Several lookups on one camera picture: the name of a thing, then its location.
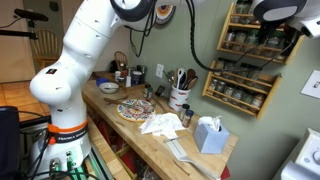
white appliance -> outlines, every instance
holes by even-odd
[[[310,128],[292,150],[273,180],[320,179],[320,133]]]

tissue box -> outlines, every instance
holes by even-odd
[[[221,131],[214,131],[208,124],[200,124],[194,132],[194,140],[200,153],[221,154],[229,138],[229,131],[221,125]]]

crumpled paper towel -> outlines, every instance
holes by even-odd
[[[178,137],[175,131],[185,129],[179,117],[173,113],[156,114],[147,119],[141,126],[141,134],[152,133],[154,136],[164,135],[169,139]]]
[[[203,117],[199,118],[198,125],[200,125],[200,124],[208,124],[211,129],[213,129],[214,131],[219,132],[220,131],[220,125],[221,125],[220,117],[222,117],[222,116],[217,116],[215,118],[212,118],[210,116],[203,116]]]

shelf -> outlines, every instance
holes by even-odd
[[[219,42],[217,45],[217,50],[242,55],[242,54],[244,54],[244,52],[233,51],[231,49],[224,48],[225,43],[237,44],[236,42],[225,41],[225,39],[226,39],[225,37],[227,35],[227,32],[229,30],[234,30],[235,28],[242,29],[242,30],[248,30],[248,31],[250,29],[260,29],[260,25],[232,23],[231,17],[233,17],[233,16],[253,17],[252,14],[233,14],[234,9],[235,9],[235,4],[231,3],[229,10],[228,10],[228,13],[227,13],[227,16],[226,16],[226,19],[225,19],[225,22],[224,22],[224,25],[223,25],[223,28],[222,28],[220,39],[219,39]],[[283,28],[278,28],[277,31],[283,31]],[[303,38],[304,38],[304,36],[300,36],[300,38],[297,40],[297,42],[295,42],[293,48],[291,49],[291,53],[287,57],[285,57],[284,59],[281,59],[281,60],[275,58],[273,60],[273,62],[280,63],[280,64],[289,64],[291,62],[291,60],[293,59],[293,57],[295,56],[297,50],[299,49]],[[281,52],[280,49],[275,49],[275,48],[268,48],[268,47],[262,47],[262,46],[260,46],[259,48],[264,49],[264,50],[270,50],[270,51],[273,51],[274,53]],[[250,54],[250,53],[248,53],[246,56],[252,57],[255,59],[265,60],[265,61],[271,60],[271,57],[265,57],[262,55],[256,55],[256,54]]]
[[[212,62],[211,68],[215,68],[215,65],[216,65],[216,61],[214,60]],[[216,101],[218,101],[220,103],[223,103],[223,104],[231,106],[231,107],[233,107],[233,108],[235,108],[237,110],[240,110],[240,111],[242,111],[242,112],[244,112],[246,114],[255,116],[256,119],[260,119],[262,117],[265,109],[267,108],[267,106],[268,106],[273,94],[275,93],[275,91],[278,88],[279,83],[280,83],[280,81],[282,79],[280,73],[275,75],[275,76],[268,75],[268,74],[260,74],[257,80],[252,80],[252,79],[249,79],[249,78],[246,78],[246,77],[242,77],[242,76],[230,73],[230,72],[223,72],[223,73],[226,73],[226,74],[232,76],[233,78],[240,78],[240,79],[243,79],[245,81],[254,82],[255,86],[247,86],[246,84],[238,83],[238,82],[234,81],[233,79],[227,79],[227,78],[224,78],[222,76],[214,75],[212,72],[209,72],[208,76],[207,76],[207,79],[206,79],[205,86],[204,86],[203,91],[202,91],[202,96],[209,97],[209,98],[214,99],[214,100],[216,100]],[[242,87],[244,89],[253,91],[255,93],[261,93],[261,94],[263,94],[265,96],[265,100],[262,103],[261,107],[257,108],[255,106],[249,104],[249,103],[245,103],[245,102],[243,102],[241,100],[235,99],[235,98],[233,98],[231,96],[227,96],[226,94],[223,94],[221,92],[218,92],[218,91],[214,90],[213,88],[210,87],[212,79],[217,79],[218,81],[223,81],[225,83],[230,83],[230,84],[233,84],[235,86],[240,86],[240,87]],[[221,97],[227,97],[231,101],[236,101],[239,105],[246,105],[248,107],[248,109],[252,109],[253,111],[250,111],[248,109],[244,109],[244,108],[240,107],[239,105],[232,104],[229,101],[224,101],[224,100],[221,99]]]

electrical outlet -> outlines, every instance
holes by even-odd
[[[164,66],[162,64],[157,64],[157,69],[156,69],[157,77],[162,78],[163,69],[164,69]]]

